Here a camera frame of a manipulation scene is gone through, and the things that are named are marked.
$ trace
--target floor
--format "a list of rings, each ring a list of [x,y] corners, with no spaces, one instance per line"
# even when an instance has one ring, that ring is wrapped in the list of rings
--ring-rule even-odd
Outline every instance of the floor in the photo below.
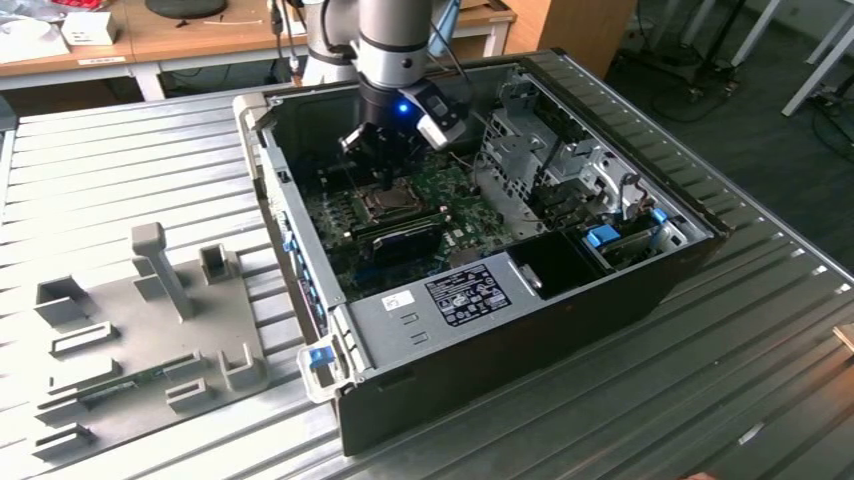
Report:
[[[644,17],[656,18],[663,0],[640,0]],[[703,51],[724,18],[719,7],[696,41]],[[743,13],[722,49],[730,59],[755,17]],[[672,38],[682,26],[671,23]],[[738,72],[740,86],[732,97],[700,121],[667,120],[652,111],[651,99],[678,81],[631,62],[618,61],[607,82],[672,132],[748,194],[848,269],[854,270],[854,163],[839,158],[812,133],[814,109],[806,105],[786,118],[779,112],[811,72],[803,63],[816,42],[772,25]],[[851,71],[839,65],[828,83]],[[698,108],[678,99],[660,102],[670,116],[683,118]]]

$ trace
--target white box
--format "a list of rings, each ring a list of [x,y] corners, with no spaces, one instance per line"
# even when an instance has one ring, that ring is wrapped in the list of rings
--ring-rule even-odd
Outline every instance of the white box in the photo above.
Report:
[[[69,45],[112,45],[116,22],[109,12],[70,12],[62,23],[62,37]]]

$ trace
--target white label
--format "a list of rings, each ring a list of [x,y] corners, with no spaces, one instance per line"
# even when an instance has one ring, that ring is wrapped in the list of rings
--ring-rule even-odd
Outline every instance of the white label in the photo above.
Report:
[[[383,298],[383,305],[385,306],[387,312],[391,312],[395,308],[404,307],[411,303],[415,303],[415,298],[412,297],[412,292],[408,290]]]
[[[101,58],[88,58],[85,60],[77,60],[78,65],[100,65],[103,63],[121,63],[127,62],[124,57],[101,57]]]

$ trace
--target motherboard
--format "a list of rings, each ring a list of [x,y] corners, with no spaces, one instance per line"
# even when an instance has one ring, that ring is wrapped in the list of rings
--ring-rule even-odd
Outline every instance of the motherboard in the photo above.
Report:
[[[514,239],[481,197],[476,157],[435,153],[379,184],[304,197],[347,298],[353,301],[456,268]]]

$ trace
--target blue latch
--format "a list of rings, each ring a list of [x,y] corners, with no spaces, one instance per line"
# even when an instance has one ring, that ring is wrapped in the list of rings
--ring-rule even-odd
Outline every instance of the blue latch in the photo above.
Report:
[[[606,243],[612,242],[619,239],[619,232],[614,230],[614,227],[610,225],[600,225],[594,227],[587,232],[587,241],[594,246],[594,248],[599,248]]]
[[[315,348],[308,352],[311,356],[311,363],[308,367],[313,370],[329,363],[335,362],[335,352],[332,347]]]
[[[652,220],[660,225],[667,221],[667,212],[664,212],[660,208],[652,209]]]

